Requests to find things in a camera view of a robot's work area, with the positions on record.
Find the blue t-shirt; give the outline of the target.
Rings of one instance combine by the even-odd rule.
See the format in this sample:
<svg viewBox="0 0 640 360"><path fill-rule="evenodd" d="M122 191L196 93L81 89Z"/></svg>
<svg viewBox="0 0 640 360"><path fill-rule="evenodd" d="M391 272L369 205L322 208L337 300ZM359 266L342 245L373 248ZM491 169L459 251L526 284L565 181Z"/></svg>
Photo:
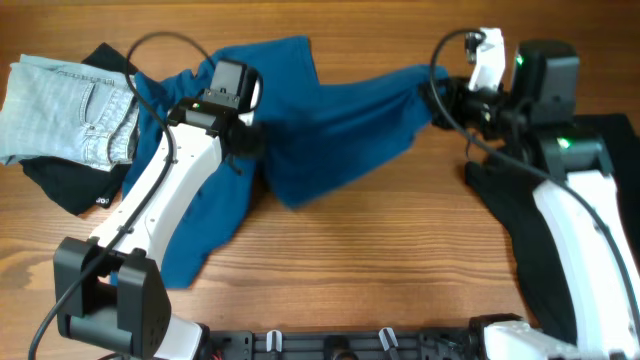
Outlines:
<svg viewBox="0 0 640 360"><path fill-rule="evenodd" d="M255 113L266 149L240 160L236 174L221 166L201 186L168 244L161 267L166 287L185 289L209 254L228 243L249 211L254 173L295 208L346 185L408 150L432 118L419 87L426 65L414 65L370 80L339 85L319 82L306 36L226 47L196 72L156 82L137 73L134 84L160 117L184 97L211 83L219 60L256 68L265 89Z"/></svg>

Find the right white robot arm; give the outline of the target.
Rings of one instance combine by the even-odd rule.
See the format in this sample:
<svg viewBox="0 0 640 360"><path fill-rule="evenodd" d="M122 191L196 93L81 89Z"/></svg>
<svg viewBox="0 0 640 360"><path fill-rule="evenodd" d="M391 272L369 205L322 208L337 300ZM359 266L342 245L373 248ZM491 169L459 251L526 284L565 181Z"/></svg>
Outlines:
<svg viewBox="0 0 640 360"><path fill-rule="evenodd" d="M580 60L559 40L522 42L501 83L498 29L464 29L469 77L431 73L423 88L437 123L487 154L467 182L508 230L518 282L537 318L470 323L481 359L635 359L639 272L620 217L607 144L575 115Z"/></svg>

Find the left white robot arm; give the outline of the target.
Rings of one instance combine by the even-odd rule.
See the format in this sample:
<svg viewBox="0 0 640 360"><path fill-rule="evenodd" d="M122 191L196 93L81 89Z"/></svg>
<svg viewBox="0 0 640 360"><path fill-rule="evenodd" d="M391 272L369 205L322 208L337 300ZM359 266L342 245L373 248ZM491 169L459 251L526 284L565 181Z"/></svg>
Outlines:
<svg viewBox="0 0 640 360"><path fill-rule="evenodd" d="M207 359L207 326L175 315L160 270L197 191L222 166L258 155L253 115L264 88L247 64L221 60L210 85L161 120L151 161L116 212L86 240L65 238L54 254L61 336L124 359Z"/></svg>

